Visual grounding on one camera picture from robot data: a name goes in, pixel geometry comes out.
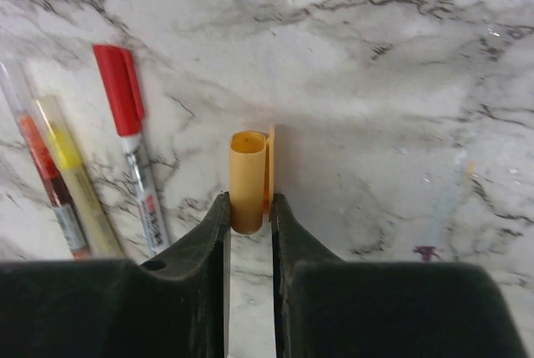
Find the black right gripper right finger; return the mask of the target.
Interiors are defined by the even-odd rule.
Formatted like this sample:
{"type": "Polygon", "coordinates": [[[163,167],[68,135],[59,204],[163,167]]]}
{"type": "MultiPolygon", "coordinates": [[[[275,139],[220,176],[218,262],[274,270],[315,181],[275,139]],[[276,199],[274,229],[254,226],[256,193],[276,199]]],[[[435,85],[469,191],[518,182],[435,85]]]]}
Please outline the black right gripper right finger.
{"type": "Polygon", "coordinates": [[[282,194],[271,219],[277,356],[527,356],[481,267],[345,261],[296,220],[282,194]]]}

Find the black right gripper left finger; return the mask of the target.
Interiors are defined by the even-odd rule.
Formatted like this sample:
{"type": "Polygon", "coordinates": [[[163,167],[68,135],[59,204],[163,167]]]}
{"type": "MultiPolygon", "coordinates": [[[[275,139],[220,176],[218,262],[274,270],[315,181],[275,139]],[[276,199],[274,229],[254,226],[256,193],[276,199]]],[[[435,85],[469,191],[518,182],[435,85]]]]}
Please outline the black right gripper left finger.
{"type": "Polygon", "coordinates": [[[229,222],[220,194],[198,225],[142,264],[2,264],[2,356],[227,356],[229,222]]]}

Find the yellow highlighter pen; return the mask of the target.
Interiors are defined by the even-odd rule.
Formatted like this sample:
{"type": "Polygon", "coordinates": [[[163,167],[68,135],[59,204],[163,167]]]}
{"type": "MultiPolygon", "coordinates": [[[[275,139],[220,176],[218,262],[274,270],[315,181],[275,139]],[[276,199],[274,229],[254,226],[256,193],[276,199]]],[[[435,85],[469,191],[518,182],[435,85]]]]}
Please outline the yellow highlighter pen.
{"type": "Polygon", "coordinates": [[[93,253],[123,258],[123,247],[88,177],[58,100],[52,95],[39,97],[34,100],[34,106],[41,135],[73,198],[93,253]]]}

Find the orange-yellow marker cap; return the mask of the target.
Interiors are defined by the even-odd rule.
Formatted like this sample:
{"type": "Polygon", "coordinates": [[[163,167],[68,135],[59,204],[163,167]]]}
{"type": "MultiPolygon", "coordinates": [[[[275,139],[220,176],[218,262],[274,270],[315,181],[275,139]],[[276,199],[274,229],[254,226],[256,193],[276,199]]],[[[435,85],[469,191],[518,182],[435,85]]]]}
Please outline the orange-yellow marker cap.
{"type": "Polygon", "coordinates": [[[275,193],[275,129],[242,131],[229,144],[231,227],[239,234],[257,232],[270,215],[275,193]]]}

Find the red orange-ended pen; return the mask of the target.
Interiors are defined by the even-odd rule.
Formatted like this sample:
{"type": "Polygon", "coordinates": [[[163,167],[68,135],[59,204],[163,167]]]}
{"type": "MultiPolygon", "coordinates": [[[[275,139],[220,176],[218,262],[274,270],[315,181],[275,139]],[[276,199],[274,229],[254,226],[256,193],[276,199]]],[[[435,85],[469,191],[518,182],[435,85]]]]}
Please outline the red orange-ended pen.
{"type": "Polygon", "coordinates": [[[73,258],[87,259],[91,256],[91,249],[83,232],[73,198],[33,118],[30,109],[29,81],[22,64],[14,61],[1,62],[1,90],[18,130],[28,146],[30,156],[73,258]]]}

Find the white red-tipped pen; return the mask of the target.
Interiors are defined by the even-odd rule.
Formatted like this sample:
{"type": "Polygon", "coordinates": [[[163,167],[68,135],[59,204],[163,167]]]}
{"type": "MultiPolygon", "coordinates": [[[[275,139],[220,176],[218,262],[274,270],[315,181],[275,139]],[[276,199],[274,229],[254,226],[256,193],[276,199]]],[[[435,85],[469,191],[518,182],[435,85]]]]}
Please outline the white red-tipped pen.
{"type": "Polygon", "coordinates": [[[143,131],[141,129],[139,134],[119,137],[123,147],[123,156],[130,171],[145,239],[150,254],[157,255],[170,246],[169,232],[159,204],[143,131]]]}

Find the red pen cap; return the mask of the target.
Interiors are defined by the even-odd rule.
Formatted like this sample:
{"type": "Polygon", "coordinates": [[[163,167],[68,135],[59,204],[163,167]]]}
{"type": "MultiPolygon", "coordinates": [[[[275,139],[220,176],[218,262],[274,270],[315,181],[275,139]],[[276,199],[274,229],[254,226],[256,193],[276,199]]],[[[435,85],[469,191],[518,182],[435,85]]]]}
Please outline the red pen cap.
{"type": "Polygon", "coordinates": [[[93,53],[118,135],[139,134],[144,106],[133,54],[126,48],[104,44],[94,44],[93,53]]]}

